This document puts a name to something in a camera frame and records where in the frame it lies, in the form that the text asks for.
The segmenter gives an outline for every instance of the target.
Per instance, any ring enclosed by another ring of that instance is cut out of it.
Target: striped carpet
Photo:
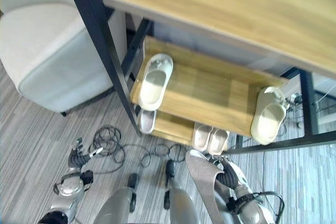
[[[1,103],[1,215],[5,224],[36,223],[50,206],[52,186],[67,171],[67,156],[73,140],[83,137],[85,147],[95,131],[105,124],[118,127],[122,144],[136,143],[150,151],[159,143],[174,143],[152,136],[137,137],[115,93],[90,101],[69,112],[66,118],[50,112],[19,95],[0,65]],[[332,100],[324,99],[327,106]],[[280,140],[301,136],[296,127],[302,111],[291,112],[286,120],[287,133]],[[334,124],[321,130],[335,129]],[[234,134],[230,137],[233,144]],[[246,144],[255,144],[253,140]],[[130,173],[141,175],[137,207],[129,221],[170,223],[163,209],[164,165],[167,158],[153,156],[147,168],[140,165],[144,152],[128,147],[124,166],[113,174],[100,174],[81,202],[74,223],[93,223],[105,200],[127,183]],[[263,153],[231,157],[246,174],[254,191],[261,190]],[[333,204],[335,192],[335,146],[319,146],[265,154],[265,189],[284,197],[286,207],[281,223],[336,223]],[[94,172],[116,168],[111,157],[96,158],[85,167]],[[211,223],[206,209],[188,174],[185,163],[177,165],[176,179],[194,199],[201,223]],[[278,203],[269,197],[277,208]]]

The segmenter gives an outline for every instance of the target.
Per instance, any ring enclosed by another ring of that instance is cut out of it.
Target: white armchair
[[[0,59],[23,96],[63,112],[112,87],[73,0],[0,0],[0,9]],[[108,23],[122,61],[125,14]]]

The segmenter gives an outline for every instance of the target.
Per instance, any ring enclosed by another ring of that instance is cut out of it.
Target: wooden tabletop
[[[336,0],[104,0],[336,79]]]

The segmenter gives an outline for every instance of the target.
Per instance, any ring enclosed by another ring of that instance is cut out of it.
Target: metal table leg
[[[141,135],[137,125],[137,117],[131,103],[130,92],[124,73],[115,50],[115,45],[108,26],[105,7],[102,0],[74,0],[85,23],[90,37],[97,49],[99,57],[111,78],[116,92],[138,135]]]

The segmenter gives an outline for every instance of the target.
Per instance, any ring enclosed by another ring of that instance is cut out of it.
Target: tangled cable
[[[175,162],[185,161],[185,154],[187,148],[181,144],[174,144],[171,147],[165,144],[158,144],[154,148],[154,152],[150,152],[146,147],[139,144],[125,144],[122,145],[121,132],[116,127],[112,125],[104,125],[96,131],[93,137],[93,141],[88,148],[88,152],[93,151],[103,147],[103,151],[97,155],[97,157],[113,156],[115,163],[119,166],[113,170],[107,170],[102,172],[95,172],[95,174],[110,174],[119,170],[126,159],[126,148],[136,147],[142,149],[145,154],[140,159],[140,164],[142,167],[148,167],[151,163],[152,156],[157,156],[160,158],[168,157],[170,160]]]

